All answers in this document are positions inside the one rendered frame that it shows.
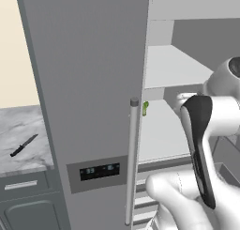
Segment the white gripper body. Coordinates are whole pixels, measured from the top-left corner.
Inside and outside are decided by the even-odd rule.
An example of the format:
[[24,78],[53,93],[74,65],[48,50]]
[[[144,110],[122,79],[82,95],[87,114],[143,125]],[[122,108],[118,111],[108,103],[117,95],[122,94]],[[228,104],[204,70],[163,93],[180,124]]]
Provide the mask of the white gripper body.
[[180,93],[176,96],[173,110],[177,115],[180,115],[181,106],[192,96],[196,96],[196,93]]

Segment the white fridge shelf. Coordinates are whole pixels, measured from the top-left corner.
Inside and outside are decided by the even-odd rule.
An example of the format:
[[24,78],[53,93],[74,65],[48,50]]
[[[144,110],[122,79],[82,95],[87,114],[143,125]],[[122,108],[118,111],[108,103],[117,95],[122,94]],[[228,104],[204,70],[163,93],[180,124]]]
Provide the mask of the white fridge shelf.
[[139,162],[186,157],[188,143],[181,122],[165,100],[151,100],[142,118]]
[[212,71],[172,45],[149,46],[145,87],[203,84]]

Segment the grey fridge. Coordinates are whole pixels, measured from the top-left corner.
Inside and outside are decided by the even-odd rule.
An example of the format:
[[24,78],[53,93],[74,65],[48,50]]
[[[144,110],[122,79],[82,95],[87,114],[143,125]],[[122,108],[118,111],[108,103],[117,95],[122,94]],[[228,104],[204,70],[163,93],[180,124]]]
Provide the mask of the grey fridge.
[[207,64],[217,63],[219,67],[224,61],[240,56],[240,27],[237,30],[232,27],[228,20],[192,22],[178,29],[175,42],[190,54],[203,54]]

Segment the grey fridge drawer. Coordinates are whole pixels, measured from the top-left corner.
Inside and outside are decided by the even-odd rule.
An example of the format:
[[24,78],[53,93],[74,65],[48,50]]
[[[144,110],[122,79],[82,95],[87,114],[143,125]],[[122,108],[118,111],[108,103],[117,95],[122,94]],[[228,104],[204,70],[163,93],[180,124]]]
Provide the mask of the grey fridge drawer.
[[240,136],[217,137],[213,156],[217,171],[224,180],[240,187]]

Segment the grey fridge door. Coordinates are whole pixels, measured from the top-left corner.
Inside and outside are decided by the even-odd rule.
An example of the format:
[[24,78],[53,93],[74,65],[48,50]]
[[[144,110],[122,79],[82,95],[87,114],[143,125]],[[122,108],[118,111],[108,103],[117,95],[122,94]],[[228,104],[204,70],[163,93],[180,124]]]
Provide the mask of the grey fridge door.
[[68,230],[131,230],[130,103],[142,98],[149,0],[17,1]]

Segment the black butter knife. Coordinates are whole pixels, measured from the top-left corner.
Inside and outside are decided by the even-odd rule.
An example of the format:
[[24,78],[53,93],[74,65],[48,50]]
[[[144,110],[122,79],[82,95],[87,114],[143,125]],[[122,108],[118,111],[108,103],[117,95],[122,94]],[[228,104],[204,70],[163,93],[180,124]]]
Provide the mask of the black butter knife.
[[34,134],[28,140],[26,140],[23,144],[19,145],[19,147],[12,153],[10,153],[10,157],[13,158],[17,154],[19,154],[27,145],[29,145],[32,141],[34,141],[38,137],[38,134]]

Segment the grey drawer front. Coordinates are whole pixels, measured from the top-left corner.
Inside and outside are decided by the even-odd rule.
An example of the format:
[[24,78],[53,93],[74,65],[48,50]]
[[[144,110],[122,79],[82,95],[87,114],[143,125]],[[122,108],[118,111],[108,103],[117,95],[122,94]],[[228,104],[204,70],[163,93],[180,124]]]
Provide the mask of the grey drawer front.
[[[5,191],[8,184],[21,183],[26,181],[37,180],[37,185],[28,188]],[[35,172],[16,176],[0,177],[0,200],[8,200],[18,197],[25,197],[46,191],[49,189],[49,183],[45,172]]]

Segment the grey cupboard door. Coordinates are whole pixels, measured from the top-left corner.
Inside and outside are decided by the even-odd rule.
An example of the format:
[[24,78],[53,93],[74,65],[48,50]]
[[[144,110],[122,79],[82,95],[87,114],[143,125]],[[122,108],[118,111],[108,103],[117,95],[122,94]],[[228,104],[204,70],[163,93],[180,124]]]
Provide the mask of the grey cupboard door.
[[61,230],[54,205],[49,200],[20,203],[4,214],[11,230]]

